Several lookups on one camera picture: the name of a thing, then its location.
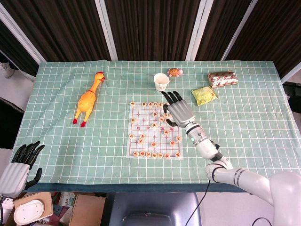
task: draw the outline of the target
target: cardboard box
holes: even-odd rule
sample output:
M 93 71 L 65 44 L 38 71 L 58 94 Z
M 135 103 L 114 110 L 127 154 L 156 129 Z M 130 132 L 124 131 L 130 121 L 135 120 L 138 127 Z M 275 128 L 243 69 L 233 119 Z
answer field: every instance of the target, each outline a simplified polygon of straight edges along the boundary
M 77 195 L 69 226 L 100 226 L 104 203 L 103 197 Z

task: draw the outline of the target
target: chinese chess board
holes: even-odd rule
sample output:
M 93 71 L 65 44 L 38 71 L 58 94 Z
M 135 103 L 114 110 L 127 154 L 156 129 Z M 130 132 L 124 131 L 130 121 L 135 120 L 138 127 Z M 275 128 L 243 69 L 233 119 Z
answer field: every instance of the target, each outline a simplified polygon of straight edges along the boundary
M 183 159 L 181 128 L 167 124 L 163 103 L 130 105 L 127 158 Z

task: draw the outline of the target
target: cable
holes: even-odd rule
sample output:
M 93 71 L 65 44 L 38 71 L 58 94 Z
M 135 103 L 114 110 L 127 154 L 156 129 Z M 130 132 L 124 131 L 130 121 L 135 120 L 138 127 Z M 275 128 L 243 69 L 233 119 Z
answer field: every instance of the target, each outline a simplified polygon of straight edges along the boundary
M 256 223 L 256 221 L 259 220 L 259 219 L 266 219 L 266 218 L 257 218 L 257 219 L 253 222 L 252 226 L 254 226 L 254 224 Z M 266 219 L 266 220 L 268 221 L 269 226 L 272 226 L 271 222 L 270 222 L 268 219 Z
M 208 182 L 208 184 L 207 184 L 207 188 L 206 188 L 206 190 L 205 190 L 205 194 L 204 194 L 203 198 L 201 199 L 201 201 L 199 201 L 199 203 L 198 203 L 197 207 L 194 209 L 193 213 L 191 214 L 191 216 L 190 216 L 190 217 L 189 217 L 189 219 L 187 220 L 187 222 L 186 222 L 185 226 L 187 226 L 187 225 L 188 225 L 188 222 L 189 222 L 189 221 L 190 221 L 190 219 L 192 218 L 192 216 L 193 216 L 194 212 L 195 212 L 195 211 L 198 209 L 198 207 L 200 206 L 201 202 L 202 202 L 202 201 L 203 201 L 203 199 L 205 198 L 205 196 L 206 196 L 206 194 L 207 194 L 207 191 L 208 191 L 208 187 L 209 187 L 209 185 L 210 185 L 210 181 L 209 181 L 209 182 Z
M 0 226 L 2 226 L 3 225 L 3 218 L 4 218 L 3 207 L 2 207 L 2 199 L 0 200 L 0 210 L 1 210 Z

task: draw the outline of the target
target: green checkered tablecloth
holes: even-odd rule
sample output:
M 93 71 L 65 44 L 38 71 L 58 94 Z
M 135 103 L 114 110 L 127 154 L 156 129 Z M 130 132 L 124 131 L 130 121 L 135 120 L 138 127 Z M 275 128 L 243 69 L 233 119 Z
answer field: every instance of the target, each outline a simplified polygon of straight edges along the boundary
M 69 184 L 139 184 L 207 182 L 206 161 L 183 136 L 183 160 L 126 158 L 130 102 L 165 102 L 153 76 L 179 67 L 167 90 L 177 90 L 197 121 L 234 167 L 270 177 L 301 172 L 301 136 L 273 62 L 93 61 L 40 65 L 14 152 L 41 141 L 45 148 L 30 172 L 43 168 L 41 182 Z M 208 85 L 208 72 L 233 70 L 238 85 L 217 88 L 218 99 L 197 106 L 191 90 Z M 85 128 L 84 115 L 72 125 L 77 101 L 97 71 L 106 80 Z

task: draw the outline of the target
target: white paper cup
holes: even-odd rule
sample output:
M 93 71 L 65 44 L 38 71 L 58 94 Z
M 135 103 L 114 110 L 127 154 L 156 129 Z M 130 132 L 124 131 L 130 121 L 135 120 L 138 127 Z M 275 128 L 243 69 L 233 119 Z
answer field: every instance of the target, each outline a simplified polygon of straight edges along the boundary
M 169 84 L 169 77 L 166 74 L 158 73 L 154 76 L 156 90 L 162 92 Z

